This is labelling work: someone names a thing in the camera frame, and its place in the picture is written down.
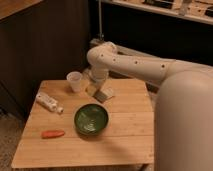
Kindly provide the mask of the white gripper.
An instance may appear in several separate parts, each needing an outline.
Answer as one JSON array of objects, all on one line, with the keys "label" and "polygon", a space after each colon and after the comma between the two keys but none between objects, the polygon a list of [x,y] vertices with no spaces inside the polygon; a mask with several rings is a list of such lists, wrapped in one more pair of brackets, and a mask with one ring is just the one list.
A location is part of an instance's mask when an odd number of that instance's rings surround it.
[{"label": "white gripper", "polygon": [[108,69],[102,69],[97,67],[92,67],[89,73],[89,77],[92,84],[89,84],[86,88],[86,92],[89,96],[94,96],[97,92],[97,88],[100,88],[109,75]]}]

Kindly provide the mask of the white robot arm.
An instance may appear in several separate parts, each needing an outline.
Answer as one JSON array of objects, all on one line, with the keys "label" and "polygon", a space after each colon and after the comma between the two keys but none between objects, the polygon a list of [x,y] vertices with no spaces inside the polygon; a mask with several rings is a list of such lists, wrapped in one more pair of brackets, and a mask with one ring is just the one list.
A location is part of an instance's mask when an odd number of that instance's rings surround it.
[{"label": "white robot arm", "polygon": [[90,79],[103,85],[114,71],[158,88],[154,109],[154,171],[213,171],[213,67],[118,53],[112,42],[87,52]]}]

